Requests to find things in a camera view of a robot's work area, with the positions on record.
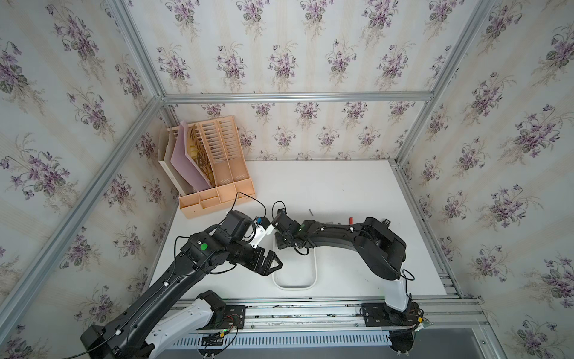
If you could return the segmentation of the white plastic storage box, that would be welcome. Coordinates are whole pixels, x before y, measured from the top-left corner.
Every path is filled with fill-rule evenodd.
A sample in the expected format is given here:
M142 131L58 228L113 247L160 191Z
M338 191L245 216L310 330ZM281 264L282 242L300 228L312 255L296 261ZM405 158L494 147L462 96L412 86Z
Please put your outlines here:
M309 248L293 248L280 236L274 235L274 251L283 263L282 269L273 273L274 284L285 291L309 290L318 281L315 251Z

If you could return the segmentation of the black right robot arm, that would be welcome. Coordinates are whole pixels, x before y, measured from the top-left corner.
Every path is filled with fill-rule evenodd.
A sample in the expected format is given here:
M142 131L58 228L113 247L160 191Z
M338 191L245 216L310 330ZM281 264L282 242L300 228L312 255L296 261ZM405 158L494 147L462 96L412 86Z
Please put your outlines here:
M402 276L406 242L390 230L390 221L368 217L356 224L325 224L315 220L302 223L291 219L284 209L271 224L276 238L297 249L333 247L356 251L378 277L395 281Z

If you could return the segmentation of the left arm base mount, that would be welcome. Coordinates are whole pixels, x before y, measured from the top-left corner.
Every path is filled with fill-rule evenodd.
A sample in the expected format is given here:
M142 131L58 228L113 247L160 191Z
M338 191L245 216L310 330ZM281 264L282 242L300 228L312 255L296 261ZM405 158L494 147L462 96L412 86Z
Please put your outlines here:
M206 331L199 346L207 353L209 346L224 344L227 335L245 326L245 305L228 305L209 290L200 294L190 305L173 314L153 328L146 343L153 347L148 358L157 358L177 341L196 331Z

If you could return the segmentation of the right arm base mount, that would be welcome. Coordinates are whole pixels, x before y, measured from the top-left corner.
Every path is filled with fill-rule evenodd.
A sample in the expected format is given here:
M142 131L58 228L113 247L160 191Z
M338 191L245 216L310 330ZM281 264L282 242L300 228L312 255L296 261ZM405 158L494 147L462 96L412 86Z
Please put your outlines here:
M359 311L366 327L388 327L390 348L397 355L410 354L416 332L424 328L425 312L408 291L410 281L414 278L402 275L391 283L393 291L383 302L361 304Z

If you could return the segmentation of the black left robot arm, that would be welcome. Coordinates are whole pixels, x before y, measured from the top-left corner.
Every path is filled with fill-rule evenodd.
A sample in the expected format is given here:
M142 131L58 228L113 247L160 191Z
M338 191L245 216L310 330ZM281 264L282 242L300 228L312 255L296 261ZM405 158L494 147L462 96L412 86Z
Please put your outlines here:
M206 327L224 313L222 298L212 290L172 316L169 310L218 266L240 265L267 276L282 267L273 251L259 242L273 230L266 217L250 218L231 210L224 220L188 236L163 275L130 307L106 325L92 325L81 336L90 358L156 358L194 329Z

